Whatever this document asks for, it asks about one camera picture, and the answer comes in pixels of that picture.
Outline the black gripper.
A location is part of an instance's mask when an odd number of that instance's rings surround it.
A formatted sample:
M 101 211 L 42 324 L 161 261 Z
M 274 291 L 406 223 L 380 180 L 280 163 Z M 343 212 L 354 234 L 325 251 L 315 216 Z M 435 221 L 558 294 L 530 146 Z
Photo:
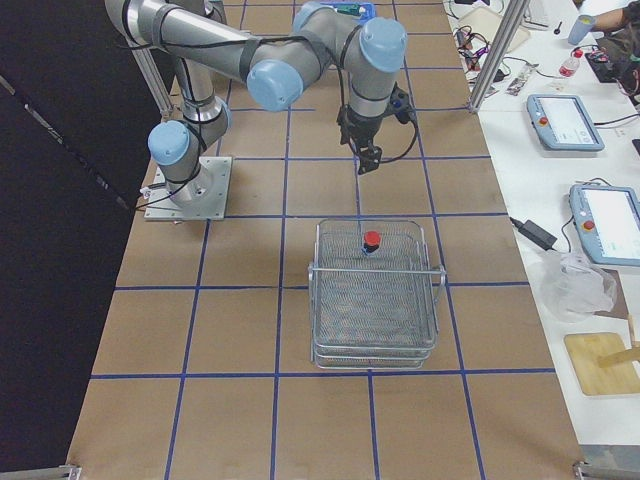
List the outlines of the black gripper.
M 382 122 L 381 116 L 366 117 L 358 114 L 349 105 L 340 107 L 337 124 L 340 128 L 340 144 L 348 145 L 358 158 L 358 174 L 364 175 L 380 166 L 382 149 L 374 144 Z

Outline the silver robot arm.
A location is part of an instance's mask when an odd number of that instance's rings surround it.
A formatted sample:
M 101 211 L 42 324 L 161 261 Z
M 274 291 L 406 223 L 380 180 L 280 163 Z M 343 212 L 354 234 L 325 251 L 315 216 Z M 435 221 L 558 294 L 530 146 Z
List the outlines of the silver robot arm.
M 231 124 L 227 105 L 215 93 L 214 74 L 244 84 L 264 110 L 280 112 L 335 67 L 340 141 L 356 156 L 360 173 L 383 163 L 374 138 L 386 117 L 403 124 L 416 120 L 409 95 L 396 81 L 407 34 L 395 20 L 359 23 L 329 5 L 308 2 L 289 35 L 265 38 L 230 27 L 218 1 L 109 1 L 105 8 L 130 48 L 155 48 L 171 57 L 182 93 L 181 118 L 157 125 L 148 137 L 163 177 L 147 190 L 148 216 L 200 220 L 224 214 L 231 163 L 204 156 Z

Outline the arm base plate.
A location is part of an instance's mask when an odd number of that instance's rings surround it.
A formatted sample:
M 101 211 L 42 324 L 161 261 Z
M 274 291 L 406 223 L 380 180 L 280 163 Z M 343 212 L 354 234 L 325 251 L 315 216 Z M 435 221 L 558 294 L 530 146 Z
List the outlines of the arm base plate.
M 222 220 L 225 216 L 230 184 L 232 157 L 201 156 L 198 175 L 176 194 L 178 184 L 166 188 L 164 172 L 156 168 L 154 182 L 159 188 L 150 191 L 144 208 L 147 221 L 201 221 Z

